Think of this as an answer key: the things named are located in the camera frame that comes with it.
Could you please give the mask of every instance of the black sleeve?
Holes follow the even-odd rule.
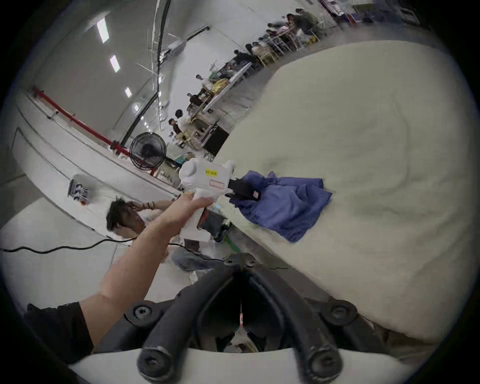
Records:
[[[24,319],[38,338],[66,364],[77,362],[93,349],[79,302],[44,309],[28,304]]]

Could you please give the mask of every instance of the yellow label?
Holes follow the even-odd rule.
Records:
[[[213,169],[206,169],[205,170],[205,175],[208,175],[208,176],[213,176],[213,177],[217,177],[218,176],[218,172],[213,170]]]

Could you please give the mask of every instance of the sticker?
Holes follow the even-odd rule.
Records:
[[[224,189],[225,188],[224,183],[221,183],[221,182],[215,181],[215,180],[210,180],[210,186],[215,187],[215,188],[219,188],[219,189]]]
[[[217,176],[218,176],[218,172],[215,171],[214,169],[208,169],[208,168],[207,168],[207,169],[205,170],[205,175],[217,177]]]

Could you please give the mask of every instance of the white desk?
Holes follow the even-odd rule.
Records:
[[[212,100],[205,106],[204,109],[202,109],[202,112],[207,112],[209,109],[212,108],[212,106],[220,100],[235,83],[243,76],[245,72],[252,66],[252,63],[246,64],[242,69],[240,69],[237,73],[235,73],[229,80],[228,85],[223,88],[218,95],[215,95]]]

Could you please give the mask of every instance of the yellow bag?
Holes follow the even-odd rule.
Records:
[[[218,80],[215,84],[213,84],[212,92],[216,95],[218,92],[220,92],[227,85],[228,85],[228,80],[227,79]]]

